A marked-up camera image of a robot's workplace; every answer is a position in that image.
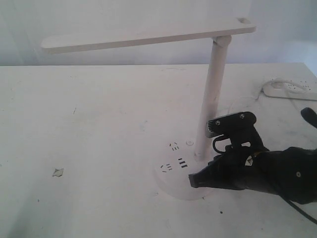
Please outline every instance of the table surface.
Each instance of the table surface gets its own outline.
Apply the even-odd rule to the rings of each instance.
[[[152,161],[175,138],[195,138],[207,68],[0,67],[0,237],[315,237],[275,195],[214,189],[182,201],[158,189]],[[316,102],[241,99],[265,76],[317,82],[302,63],[228,64],[219,115],[235,101],[256,114],[270,150],[315,149],[298,109]],[[301,207],[317,217],[315,204]]]

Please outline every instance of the lamp base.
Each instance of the lamp base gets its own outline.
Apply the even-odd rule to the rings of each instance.
[[[194,147],[173,142],[165,150],[167,156],[157,158],[153,164],[154,178],[161,190],[181,200],[200,199],[212,191],[211,188],[190,186],[188,175],[199,172],[208,164],[208,161],[194,159]]]

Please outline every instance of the white power strip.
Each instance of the white power strip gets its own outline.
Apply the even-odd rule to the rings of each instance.
[[[317,82],[306,79],[265,78],[263,92],[268,97],[317,101]]]

